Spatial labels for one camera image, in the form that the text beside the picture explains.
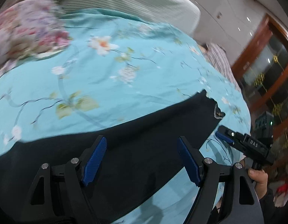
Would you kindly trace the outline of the person's right forearm dark sleeve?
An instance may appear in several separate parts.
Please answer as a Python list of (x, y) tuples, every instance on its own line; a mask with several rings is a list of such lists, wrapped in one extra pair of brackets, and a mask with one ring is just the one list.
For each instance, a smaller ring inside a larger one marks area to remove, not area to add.
[(267, 193), (259, 200), (261, 210), (264, 217), (265, 224), (275, 223), (278, 215), (280, 214), (280, 208), (274, 204), (274, 195), (271, 189), (267, 190)]

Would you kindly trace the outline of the person's right hand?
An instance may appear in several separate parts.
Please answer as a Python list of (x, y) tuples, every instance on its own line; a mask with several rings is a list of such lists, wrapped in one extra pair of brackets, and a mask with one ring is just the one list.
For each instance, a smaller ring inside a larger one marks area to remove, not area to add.
[(268, 189), (268, 174), (263, 170), (248, 169), (249, 177), (256, 182), (255, 191), (258, 199), (262, 199)]

